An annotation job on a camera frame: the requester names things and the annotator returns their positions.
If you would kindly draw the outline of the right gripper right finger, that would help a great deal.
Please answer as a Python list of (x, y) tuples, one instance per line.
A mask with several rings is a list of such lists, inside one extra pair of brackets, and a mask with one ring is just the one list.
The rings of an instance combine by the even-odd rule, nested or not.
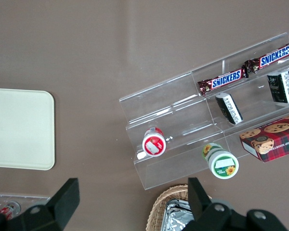
[(230, 227), (231, 209), (214, 203), (208, 197), (198, 178), (188, 179), (188, 203), (194, 219), (185, 231), (227, 231)]

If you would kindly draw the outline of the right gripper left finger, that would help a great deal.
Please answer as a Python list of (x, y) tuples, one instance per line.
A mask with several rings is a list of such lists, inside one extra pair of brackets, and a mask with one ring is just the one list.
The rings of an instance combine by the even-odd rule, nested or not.
[(44, 205), (35, 205), (8, 221), (10, 231), (62, 231), (80, 203), (79, 180), (69, 178)]

